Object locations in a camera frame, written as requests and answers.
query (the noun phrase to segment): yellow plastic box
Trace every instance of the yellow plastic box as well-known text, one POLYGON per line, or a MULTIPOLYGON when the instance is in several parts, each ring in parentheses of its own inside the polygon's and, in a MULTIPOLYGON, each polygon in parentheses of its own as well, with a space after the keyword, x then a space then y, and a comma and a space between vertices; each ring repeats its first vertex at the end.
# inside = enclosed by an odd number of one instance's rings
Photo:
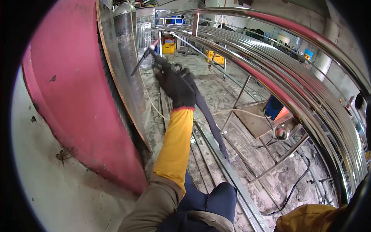
POLYGON ((164 54, 172 54, 175 51, 175 43, 165 43, 162 46, 162 53, 164 54))
MULTIPOLYGON (((206 50, 205 54, 207 55, 207 57, 209 57, 210 59, 213 59, 213 56, 214 56, 214 52, 213 51, 210 51, 210 50, 206 50)), ((214 61, 217 62, 218 64, 224 64, 224 57, 220 56, 219 54, 216 54, 215 57, 214 57, 214 61)))

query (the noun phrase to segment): hand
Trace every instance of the hand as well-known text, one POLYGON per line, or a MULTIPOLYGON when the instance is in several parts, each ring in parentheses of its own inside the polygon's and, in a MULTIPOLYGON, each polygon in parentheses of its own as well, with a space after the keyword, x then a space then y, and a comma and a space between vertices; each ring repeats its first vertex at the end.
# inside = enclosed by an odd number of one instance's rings
POLYGON ((165 59, 156 57, 157 64, 152 66, 153 73, 160 83, 160 87, 165 91, 166 95, 173 100, 173 109, 178 108, 193 108, 196 102, 196 95, 193 88, 193 75, 189 69, 184 69, 174 72, 165 59))

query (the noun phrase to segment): yellow fabric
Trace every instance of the yellow fabric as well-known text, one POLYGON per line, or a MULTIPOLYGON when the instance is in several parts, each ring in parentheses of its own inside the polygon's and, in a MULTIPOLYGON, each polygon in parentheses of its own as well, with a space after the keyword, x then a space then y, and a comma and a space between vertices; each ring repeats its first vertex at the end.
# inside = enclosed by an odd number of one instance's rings
POLYGON ((184 177, 186 174, 189 147, 193 126, 193 110, 183 109, 171 112, 164 145, 158 155, 153 172, 174 181, 186 194, 184 177))
POLYGON ((346 209, 329 205, 302 205, 278 218, 275 231, 326 232, 339 213, 346 209))

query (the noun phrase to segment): plywood board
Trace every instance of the plywood board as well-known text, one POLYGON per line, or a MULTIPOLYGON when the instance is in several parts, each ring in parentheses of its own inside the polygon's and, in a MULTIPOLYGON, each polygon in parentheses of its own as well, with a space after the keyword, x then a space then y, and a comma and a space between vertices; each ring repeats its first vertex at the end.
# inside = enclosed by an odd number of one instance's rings
POLYGON ((152 152, 152 148, 144 130, 141 115, 134 103, 124 66, 121 61, 112 11, 100 1, 96 1, 96 17, 104 54, 118 93, 140 137, 143 139, 148 150, 152 152))
MULTIPOLYGON (((252 105, 248 107, 241 107, 240 109, 246 110, 248 112, 264 116, 264 106, 266 103, 260 103, 257 105, 252 105)), ((252 136, 255 139, 258 139, 262 137, 263 135, 267 134, 268 132, 272 131, 272 128, 270 127, 268 121, 266 118, 258 118, 254 117, 250 114, 246 114, 241 111, 235 111, 235 115, 241 120, 241 122, 245 125, 245 127, 249 130, 249 132, 252 134, 252 136)), ((277 127, 277 125, 284 123, 288 119, 292 118, 292 114, 288 113, 282 118, 277 119, 276 121, 271 120, 268 118, 268 120, 271 122, 273 129, 277 127)))

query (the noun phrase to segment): red curved panel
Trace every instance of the red curved panel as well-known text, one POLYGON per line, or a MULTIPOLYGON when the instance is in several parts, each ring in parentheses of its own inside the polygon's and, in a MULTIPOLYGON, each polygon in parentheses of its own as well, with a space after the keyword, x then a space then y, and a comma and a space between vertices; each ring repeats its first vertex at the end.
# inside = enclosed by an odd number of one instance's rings
POLYGON ((23 58, 29 94, 63 146, 89 169, 141 194, 139 153, 110 94, 99 54, 95 0, 59 0, 23 58))

